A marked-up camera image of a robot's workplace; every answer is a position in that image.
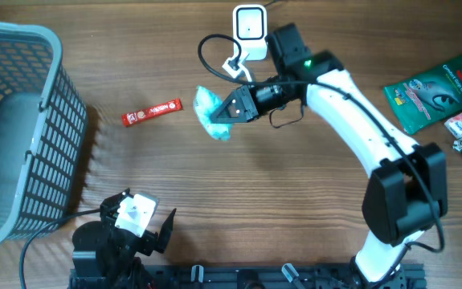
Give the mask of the teal wet wipes pack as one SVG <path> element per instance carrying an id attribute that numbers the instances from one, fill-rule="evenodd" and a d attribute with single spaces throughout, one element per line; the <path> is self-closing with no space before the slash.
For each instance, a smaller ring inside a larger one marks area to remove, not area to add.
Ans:
<path id="1" fill-rule="evenodd" d="M 221 98 L 209 89 L 198 86 L 194 98 L 194 112 L 198 121 L 208 135 L 220 141 L 228 141 L 231 138 L 232 124 L 216 124 L 211 121 L 211 114 L 223 103 Z"/>

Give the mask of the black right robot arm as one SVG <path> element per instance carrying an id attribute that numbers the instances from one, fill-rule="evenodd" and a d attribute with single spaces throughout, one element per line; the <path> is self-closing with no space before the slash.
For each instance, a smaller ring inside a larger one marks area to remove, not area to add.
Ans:
<path id="1" fill-rule="evenodd" d="M 359 159 L 368 176 L 362 215 L 369 233 L 353 257 L 355 287 L 378 288 L 398 274 L 405 254 L 430 229 L 442 230 L 448 212 L 444 152 L 399 131 L 358 89 L 330 51 L 312 53 L 296 25 L 265 42 L 276 74 L 262 82 L 238 80 L 207 112 L 222 128 L 270 116 L 299 100 L 324 119 Z"/>

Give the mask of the green sponge pack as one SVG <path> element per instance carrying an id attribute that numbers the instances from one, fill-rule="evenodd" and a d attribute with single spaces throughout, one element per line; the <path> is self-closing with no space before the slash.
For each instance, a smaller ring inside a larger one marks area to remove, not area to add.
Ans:
<path id="1" fill-rule="evenodd" d="M 400 82 L 383 92 L 410 135 L 462 112 L 462 54 Z"/>

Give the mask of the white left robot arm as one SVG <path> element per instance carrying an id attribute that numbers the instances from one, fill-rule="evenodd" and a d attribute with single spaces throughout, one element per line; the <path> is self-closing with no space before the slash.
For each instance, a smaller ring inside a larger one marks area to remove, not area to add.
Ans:
<path id="1" fill-rule="evenodd" d="M 147 193 L 121 193 L 103 200 L 100 220 L 88 222 L 72 236 L 74 268 L 70 288 L 156 288 L 154 277 L 137 254 L 166 251 L 174 230 L 175 210 L 161 230 L 147 230 L 159 200 Z"/>

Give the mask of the red coffee stick sachet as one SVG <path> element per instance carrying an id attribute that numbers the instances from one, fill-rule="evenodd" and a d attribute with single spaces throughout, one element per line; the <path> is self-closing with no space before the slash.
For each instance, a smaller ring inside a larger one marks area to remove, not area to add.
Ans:
<path id="1" fill-rule="evenodd" d="M 141 109 L 135 112 L 125 113 L 121 116 L 122 124 L 125 127 L 130 127 L 135 124 L 140 124 L 146 120 L 153 119 L 158 116 L 163 116 L 171 112 L 181 111 L 183 109 L 180 99 L 170 100 L 168 102 L 155 105 L 150 108 Z"/>

